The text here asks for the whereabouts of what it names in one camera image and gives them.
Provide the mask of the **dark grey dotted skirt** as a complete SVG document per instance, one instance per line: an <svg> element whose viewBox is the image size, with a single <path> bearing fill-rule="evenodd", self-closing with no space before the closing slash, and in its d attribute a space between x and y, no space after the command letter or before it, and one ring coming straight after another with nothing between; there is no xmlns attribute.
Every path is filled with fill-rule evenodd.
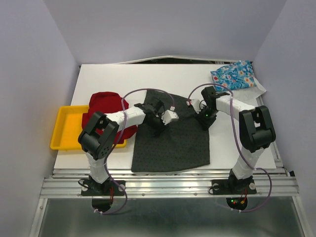
<svg viewBox="0 0 316 237"><path fill-rule="evenodd" d="M194 117L186 98L158 91L148 91L145 102L160 99L167 108L175 102L179 119L170 123L159 137L147 124L138 127L135 136L131 170L134 173L176 172L210 164L209 132Z"/></svg>

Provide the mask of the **red skirt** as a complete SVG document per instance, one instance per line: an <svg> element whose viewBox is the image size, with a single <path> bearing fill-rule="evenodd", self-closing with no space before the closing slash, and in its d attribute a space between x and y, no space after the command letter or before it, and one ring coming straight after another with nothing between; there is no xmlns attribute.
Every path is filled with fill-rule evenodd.
<svg viewBox="0 0 316 237"><path fill-rule="evenodd" d="M89 101L88 112L82 114L82 129L85 128L95 112L110 114L122 111L121 99L120 95L115 92L94 93ZM118 144L122 144L124 140L131 138L137 132L137 129L138 127L136 125L125 128Z"/></svg>

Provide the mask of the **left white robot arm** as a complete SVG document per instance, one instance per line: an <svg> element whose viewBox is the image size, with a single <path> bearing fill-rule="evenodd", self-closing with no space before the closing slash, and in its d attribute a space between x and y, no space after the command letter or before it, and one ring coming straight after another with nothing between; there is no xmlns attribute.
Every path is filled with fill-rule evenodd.
<svg viewBox="0 0 316 237"><path fill-rule="evenodd" d="M117 184L105 168L107 159L128 128L149 125L160 134L173 120L174 107L166 109L158 98L137 103L129 108L121 100L121 110L114 113L95 111L78 137L81 149L85 152L90 165L89 178L79 180L83 192L89 190L100 195L106 194Z"/></svg>

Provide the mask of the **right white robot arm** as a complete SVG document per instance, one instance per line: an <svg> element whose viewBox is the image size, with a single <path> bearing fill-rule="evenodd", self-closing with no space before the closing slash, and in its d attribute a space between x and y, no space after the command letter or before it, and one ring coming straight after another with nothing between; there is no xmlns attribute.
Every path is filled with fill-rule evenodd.
<svg viewBox="0 0 316 237"><path fill-rule="evenodd" d="M201 91L203 100L188 100L195 118L204 130L215 122L217 113L231 117L233 135L239 157L227 179L211 181L213 195L256 194L253 171L263 151L276 139L274 125L266 106L251 106L233 98L232 92L216 92L209 86Z"/></svg>

